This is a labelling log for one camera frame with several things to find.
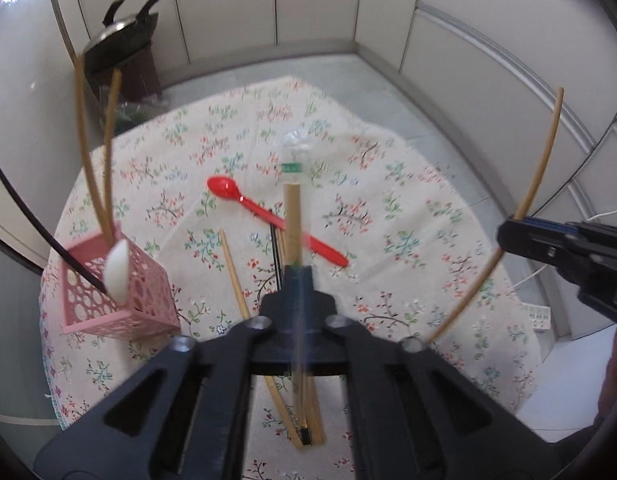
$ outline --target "pan handle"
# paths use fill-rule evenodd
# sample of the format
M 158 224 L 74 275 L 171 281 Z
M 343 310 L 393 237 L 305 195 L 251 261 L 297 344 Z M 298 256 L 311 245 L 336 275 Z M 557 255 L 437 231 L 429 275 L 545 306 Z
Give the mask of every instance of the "pan handle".
M 111 4 L 111 7 L 109 7 L 109 10 L 106 11 L 106 15 L 104 17 L 104 20 L 102 21 L 102 23 L 104 24 L 104 27 L 108 27 L 109 25 L 112 25 L 113 20 L 115 19 L 115 12 L 117 12 L 117 9 L 120 8 L 120 5 L 122 3 L 124 3 L 125 0 L 114 0 L 113 3 Z
M 140 12 L 138 12 L 138 15 L 137 15 L 138 22 L 142 22 L 143 20 L 146 20 L 146 18 L 148 17 L 148 12 L 150 11 L 151 7 L 154 6 L 158 1 L 159 0 L 148 0 L 144 4 L 144 7 L 142 7 L 140 9 Z

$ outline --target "black chopstick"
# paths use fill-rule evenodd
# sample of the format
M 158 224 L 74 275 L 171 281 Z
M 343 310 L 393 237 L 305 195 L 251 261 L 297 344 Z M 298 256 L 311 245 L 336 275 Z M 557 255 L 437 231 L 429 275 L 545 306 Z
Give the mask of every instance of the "black chopstick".
M 282 290 L 282 263 L 280 262 L 280 249 L 277 245 L 277 233 L 275 226 L 271 224 L 272 262 L 275 267 L 275 282 L 277 290 Z

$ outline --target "round table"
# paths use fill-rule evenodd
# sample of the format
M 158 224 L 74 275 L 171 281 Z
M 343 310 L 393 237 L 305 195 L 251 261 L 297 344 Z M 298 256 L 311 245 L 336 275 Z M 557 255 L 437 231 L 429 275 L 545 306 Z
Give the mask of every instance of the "round table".
M 122 230 L 168 272 L 182 333 L 226 333 L 241 317 L 219 229 L 228 238 L 240 285 L 255 314 L 274 290 L 269 226 L 239 203 L 211 195 L 212 174 L 283 215 L 282 137 L 311 140 L 311 233 L 347 254 L 335 267 L 313 259 L 315 286 L 373 333 L 399 340 L 429 335 L 491 253 L 470 209 L 444 173 L 389 130 L 365 123 L 294 77 L 237 88 L 173 110 L 114 141 L 114 215 Z M 103 149 L 92 154 L 101 174 Z M 56 237 L 69 244 L 98 230 L 84 175 L 68 198 Z M 40 295 L 44 365 L 63 428 L 128 378 L 168 341 L 126 342 L 63 335 L 57 254 Z M 437 345 L 450 363 L 509 410 L 534 389 L 539 343 L 499 267 Z M 289 411 L 287 377 L 275 378 Z M 296 450 L 263 378 L 253 394 L 244 477 L 352 476 L 351 433 L 340 378 L 317 378 L 327 442 Z

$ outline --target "red plastic spoon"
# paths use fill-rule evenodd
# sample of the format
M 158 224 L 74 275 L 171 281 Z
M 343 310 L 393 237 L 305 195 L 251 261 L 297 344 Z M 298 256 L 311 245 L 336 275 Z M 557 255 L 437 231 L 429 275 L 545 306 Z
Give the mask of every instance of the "red plastic spoon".
M 211 176 L 207 180 L 206 184 L 208 186 L 208 189 L 210 189 L 210 192 L 214 195 L 220 198 L 227 198 L 229 200 L 237 200 L 245 208 L 255 213 L 255 215 L 262 220 L 267 221 L 269 224 L 273 224 L 275 227 L 279 227 L 280 229 L 284 230 L 285 222 L 282 218 L 274 215 L 267 209 L 264 209 L 263 207 L 257 205 L 250 198 L 242 195 L 239 187 L 237 187 L 237 183 L 229 176 Z M 310 237 L 310 249 L 312 251 L 315 251 L 317 254 L 325 257 L 327 260 L 337 266 L 348 266 L 348 260 L 346 259 L 346 256 L 312 236 Z

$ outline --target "green label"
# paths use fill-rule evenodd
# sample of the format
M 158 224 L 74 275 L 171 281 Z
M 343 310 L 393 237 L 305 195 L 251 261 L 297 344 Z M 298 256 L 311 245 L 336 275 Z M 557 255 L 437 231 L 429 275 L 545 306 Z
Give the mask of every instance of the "green label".
M 302 172 L 301 162 L 286 162 L 282 164 L 282 173 L 301 173 L 301 172 Z

